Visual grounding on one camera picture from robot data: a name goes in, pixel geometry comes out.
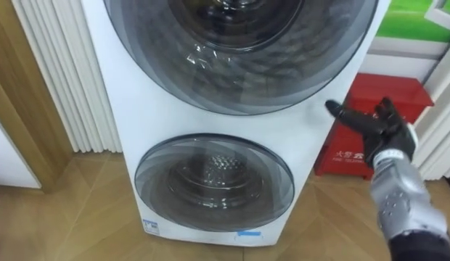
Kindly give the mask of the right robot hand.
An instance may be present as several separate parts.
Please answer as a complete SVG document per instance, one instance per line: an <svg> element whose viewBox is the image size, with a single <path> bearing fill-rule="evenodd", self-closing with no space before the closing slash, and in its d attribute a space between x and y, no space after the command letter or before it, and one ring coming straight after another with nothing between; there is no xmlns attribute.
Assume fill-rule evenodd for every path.
<svg viewBox="0 0 450 261"><path fill-rule="evenodd" d="M324 103L327 111L342 125L362 137L364 162L373 168L375 157L385 150L399 150L408 160L413 160L418 137L414 126L400 115L391 99L382 98L375 105L375 113L367 114L352 109L335 100Z"/></svg>

